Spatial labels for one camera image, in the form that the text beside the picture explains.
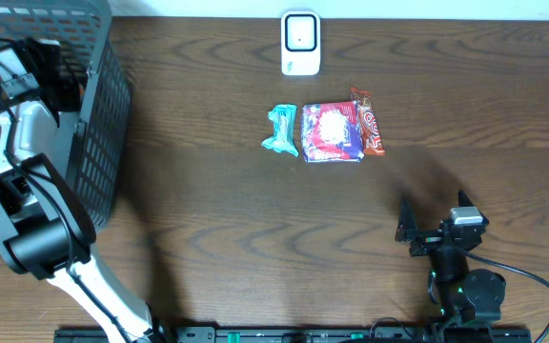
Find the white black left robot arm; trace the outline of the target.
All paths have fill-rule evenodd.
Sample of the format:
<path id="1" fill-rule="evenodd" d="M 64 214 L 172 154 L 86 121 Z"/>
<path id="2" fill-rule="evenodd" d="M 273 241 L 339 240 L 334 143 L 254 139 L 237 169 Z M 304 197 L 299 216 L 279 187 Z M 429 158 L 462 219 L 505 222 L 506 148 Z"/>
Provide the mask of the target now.
<path id="1" fill-rule="evenodd" d="M 110 342 L 164 342 L 148 304 L 106 265 L 126 128 L 122 83 L 78 75 L 60 40 L 0 38 L 0 255 L 71 296 Z"/>

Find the teal snack wrapper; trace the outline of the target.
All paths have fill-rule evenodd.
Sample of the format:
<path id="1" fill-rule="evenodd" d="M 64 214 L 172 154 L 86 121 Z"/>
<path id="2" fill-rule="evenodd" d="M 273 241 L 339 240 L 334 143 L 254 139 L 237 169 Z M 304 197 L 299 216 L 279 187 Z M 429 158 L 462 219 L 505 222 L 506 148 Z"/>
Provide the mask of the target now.
<path id="1" fill-rule="evenodd" d="M 268 118 L 274 125 L 274 133 L 262 141 L 264 148 L 298 157 L 294 142 L 296 109 L 297 106 L 293 104 L 278 104 L 268 113 Z"/>

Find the pink purple snack packet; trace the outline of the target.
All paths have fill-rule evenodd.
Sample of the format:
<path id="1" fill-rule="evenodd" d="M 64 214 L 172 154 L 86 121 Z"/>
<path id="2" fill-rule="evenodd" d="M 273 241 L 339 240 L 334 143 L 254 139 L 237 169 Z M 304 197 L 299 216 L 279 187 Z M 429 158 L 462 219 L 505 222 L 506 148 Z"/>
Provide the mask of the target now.
<path id="1" fill-rule="evenodd" d="M 301 144 L 307 163 L 360 162 L 364 152 L 356 102 L 305 105 Z"/>

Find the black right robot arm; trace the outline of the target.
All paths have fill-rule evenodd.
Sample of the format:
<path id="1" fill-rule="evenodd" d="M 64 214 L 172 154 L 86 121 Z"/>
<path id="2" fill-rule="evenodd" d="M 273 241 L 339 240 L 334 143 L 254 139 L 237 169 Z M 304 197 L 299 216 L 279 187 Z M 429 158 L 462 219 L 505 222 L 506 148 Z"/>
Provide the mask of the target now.
<path id="1" fill-rule="evenodd" d="M 401 203 L 397 242 L 410 244 L 412 257 L 427 256 L 431 263 L 428 293 L 447 319 L 459 325 L 492 324 L 501 319 L 506 281 L 486 269 L 470 269 L 468 252 L 482 243 L 489 220 L 465 192 L 457 193 L 458 205 L 436 229 L 418 227 L 410 202 Z"/>

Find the orange chocolate bar wrapper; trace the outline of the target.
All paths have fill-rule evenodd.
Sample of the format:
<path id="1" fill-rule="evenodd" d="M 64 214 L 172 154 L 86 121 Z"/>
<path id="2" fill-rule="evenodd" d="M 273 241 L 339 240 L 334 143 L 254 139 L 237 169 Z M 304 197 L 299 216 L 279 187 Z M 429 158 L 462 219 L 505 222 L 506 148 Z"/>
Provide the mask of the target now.
<path id="1" fill-rule="evenodd" d="M 385 149 L 372 106 L 372 95 L 368 91 L 351 87 L 351 100 L 357 104 L 363 152 L 368 155 L 384 156 Z"/>

